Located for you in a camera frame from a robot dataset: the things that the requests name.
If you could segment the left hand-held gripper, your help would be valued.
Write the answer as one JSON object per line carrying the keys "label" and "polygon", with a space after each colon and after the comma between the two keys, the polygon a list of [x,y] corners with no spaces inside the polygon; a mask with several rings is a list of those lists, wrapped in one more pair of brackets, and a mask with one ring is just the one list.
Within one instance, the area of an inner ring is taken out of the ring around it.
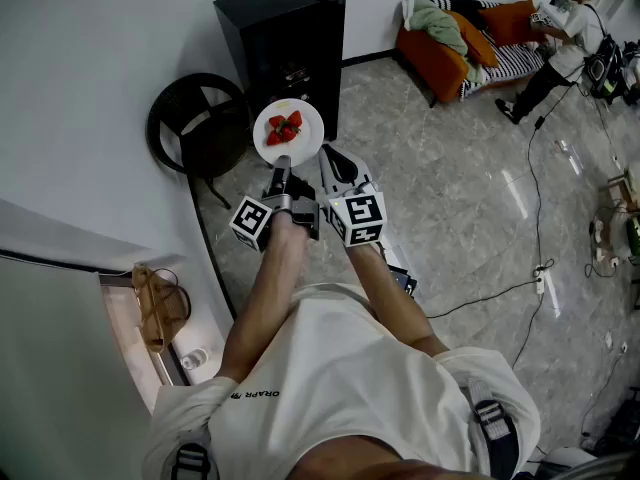
{"label": "left hand-held gripper", "polygon": [[272,180],[260,200],[245,196],[229,226],[244,245],[264,252],[270,236],[272,217],[287,213],[294,224],[306,228],[312,239],[319,238],[320,205],[315,190],[291,173],[291,157],[279,156],[274,162]]}

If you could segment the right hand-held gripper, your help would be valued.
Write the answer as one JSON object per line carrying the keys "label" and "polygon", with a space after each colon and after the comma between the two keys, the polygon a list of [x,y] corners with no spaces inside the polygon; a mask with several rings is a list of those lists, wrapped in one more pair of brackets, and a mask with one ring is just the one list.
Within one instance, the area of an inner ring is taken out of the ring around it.
{"label": "right hand-held gripper", "polygon": [[379,242],[387,213],[383,193],[371,183],[368,166],[360,157],[328,144],[319,150],[319,165],[322,186],[331,198],[327,219],[342,244],[355,247]]}

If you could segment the white round plate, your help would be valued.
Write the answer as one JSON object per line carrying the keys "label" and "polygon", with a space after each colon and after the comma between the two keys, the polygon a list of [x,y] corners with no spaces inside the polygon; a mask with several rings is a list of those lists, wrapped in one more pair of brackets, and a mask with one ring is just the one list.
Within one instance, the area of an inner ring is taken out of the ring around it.
{"label": "white round plate", "polygon": [[[274,129],[269,119],[276,115],[288,117],[294,111],[299,111],[302,119],[297,136],[289,142],[268,145],[269,133]],[[296,98],[285,98],[269,104],[260,112],[252,132],[254,146],[264,161],[274,165],[280,156],[286,155],[290,157],[291,166],[295,167],[311,159],[319,151],[324,140],[324,122],[311,104]]]}

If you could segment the black mini fridge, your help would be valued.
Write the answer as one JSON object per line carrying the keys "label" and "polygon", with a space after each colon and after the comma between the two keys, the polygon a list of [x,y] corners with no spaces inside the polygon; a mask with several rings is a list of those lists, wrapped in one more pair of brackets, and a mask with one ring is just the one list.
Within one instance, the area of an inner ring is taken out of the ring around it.
{"label": "black mini fridge", "polygon": [[346,0],[216,0],[251,110],[297,98],[337,137]]}

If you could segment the person's right forearm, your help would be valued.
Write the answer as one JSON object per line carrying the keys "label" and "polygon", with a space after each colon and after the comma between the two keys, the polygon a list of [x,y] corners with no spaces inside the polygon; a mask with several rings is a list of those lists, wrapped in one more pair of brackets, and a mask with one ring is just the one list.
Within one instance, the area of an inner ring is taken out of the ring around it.
{"label": "person's right forearm", "polygon": [[355,246],[346,252],[376,318],[398,341],[431,357],[448,351],[373,246]]}

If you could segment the person's left forearm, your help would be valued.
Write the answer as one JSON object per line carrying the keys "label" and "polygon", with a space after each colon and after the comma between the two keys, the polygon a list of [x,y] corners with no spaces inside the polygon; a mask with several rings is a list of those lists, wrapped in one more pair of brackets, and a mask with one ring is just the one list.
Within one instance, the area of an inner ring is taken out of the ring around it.
{"label": "person's left forearm", "polygon": [[306,258],[309,232],[279,212],[244,309],[227,337],[219,377],[242,382],[287,319]]}

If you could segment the white board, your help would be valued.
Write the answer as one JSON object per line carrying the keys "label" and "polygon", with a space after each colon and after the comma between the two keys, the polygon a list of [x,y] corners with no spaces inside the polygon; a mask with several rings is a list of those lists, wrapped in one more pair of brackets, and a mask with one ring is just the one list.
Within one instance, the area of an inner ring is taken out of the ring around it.
{"label": "white board", "polygon": [[406,257],[399,245],[391,246],[386,239],[379,241],[377,245],[381,256],[390,269],[404,272],[409,270]]}

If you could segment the dark flat device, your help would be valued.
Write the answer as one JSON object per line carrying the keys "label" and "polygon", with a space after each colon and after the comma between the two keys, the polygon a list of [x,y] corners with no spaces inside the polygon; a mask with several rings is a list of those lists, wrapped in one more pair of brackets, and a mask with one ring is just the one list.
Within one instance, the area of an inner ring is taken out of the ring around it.
{"label": "dark flat device", "polygon": [[396,282],[402,287],[402,289],[411,297],[414,296],[414,291],[417,287],[417,280],[414,279],[407,269],[389,265],[389,269],[392,272]]}

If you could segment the light green blanket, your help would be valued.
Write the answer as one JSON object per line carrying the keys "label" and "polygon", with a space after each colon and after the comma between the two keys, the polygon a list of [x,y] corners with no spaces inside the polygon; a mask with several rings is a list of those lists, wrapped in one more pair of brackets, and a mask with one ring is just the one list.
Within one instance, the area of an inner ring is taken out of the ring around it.
{"label": "light green blanket", "polygon": [[469,47],[463,39],[459,25],[451,15],[430,0],[402,0],[401,8],[406,31],[423,31],[431,39],[459,54],[468,67],[466,79],[471,83],[480,84],[486,81],[479,65],[471,62]]}

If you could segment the orange cushion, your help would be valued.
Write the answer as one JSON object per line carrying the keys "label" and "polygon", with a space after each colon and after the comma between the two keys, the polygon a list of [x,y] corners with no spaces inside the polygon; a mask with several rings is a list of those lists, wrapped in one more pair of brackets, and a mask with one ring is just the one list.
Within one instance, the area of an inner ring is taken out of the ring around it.
{"label": "orange cushion", "polygon": [[445,10],[445,13],[455,19],[461,37],[467,45],[469,59],[475,64],[497,68],[499,61],[484,35],[461,14],[448,10]]}
{"label": "orange cushion", "polygon": [[502,4],[479,11],[497,47],[545,42],[544,33],[530,28],[529,18],[535,12],[532,0]]}

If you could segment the brown woven handbag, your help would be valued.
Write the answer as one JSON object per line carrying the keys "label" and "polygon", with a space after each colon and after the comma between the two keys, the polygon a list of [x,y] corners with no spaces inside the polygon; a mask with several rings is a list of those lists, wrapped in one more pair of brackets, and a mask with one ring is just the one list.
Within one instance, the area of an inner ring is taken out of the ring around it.
{"label": "brown woven handbag", "polygon": [[134,266],[132,286],[140,310],[143,342],[150,352],[161,354],[191,316],[189,294],[173,271],[143,264]]}

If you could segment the person's white t-shirt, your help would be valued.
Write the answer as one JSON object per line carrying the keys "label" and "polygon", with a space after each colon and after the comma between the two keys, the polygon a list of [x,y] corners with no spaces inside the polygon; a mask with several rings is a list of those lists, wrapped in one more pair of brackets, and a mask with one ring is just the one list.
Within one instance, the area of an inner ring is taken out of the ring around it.
{"label": "person's white t-shirt", "polygon": [[484,474],[488,450],[468,390],[475,380],[512,419],[525,462],[540,415],[501,353],[462,347],[429,356],[376,321],[361,290],[309,286],[246,379],[159,390],[142,475],[170,480],[179,448],[195,443],[207,451],[209,480],[286,480],[306,452],[346,436]]}

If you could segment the small white cup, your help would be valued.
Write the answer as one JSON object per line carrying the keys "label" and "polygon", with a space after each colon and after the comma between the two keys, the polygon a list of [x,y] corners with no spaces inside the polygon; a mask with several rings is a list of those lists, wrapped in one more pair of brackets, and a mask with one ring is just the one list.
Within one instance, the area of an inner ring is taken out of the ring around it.
{"label": "small white cup", "polygon": [[209,359],[208,352],[204,348],[196,348],[181,358],[181,365],[185,370],[195,370],[204,365]]}

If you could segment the wooden stool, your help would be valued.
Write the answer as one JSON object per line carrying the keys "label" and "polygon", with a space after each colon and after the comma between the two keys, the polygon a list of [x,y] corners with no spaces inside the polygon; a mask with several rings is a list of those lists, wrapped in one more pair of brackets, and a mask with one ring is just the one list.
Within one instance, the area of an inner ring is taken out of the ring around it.
{"label": "wooden stool", "polygon": [[631,162],[621,175],[609,179],[606,190],[614,200],[621,199],[627,209],[640,211],[640,161]]}

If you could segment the green black bag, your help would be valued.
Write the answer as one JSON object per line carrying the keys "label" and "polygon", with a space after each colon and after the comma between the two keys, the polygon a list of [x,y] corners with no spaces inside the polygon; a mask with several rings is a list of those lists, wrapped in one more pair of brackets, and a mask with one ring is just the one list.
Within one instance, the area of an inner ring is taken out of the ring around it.
{"label": "green black bag", "polygon": [[640,257],[640,219],[638,216],[629,217],[625,224],[630,255]]}

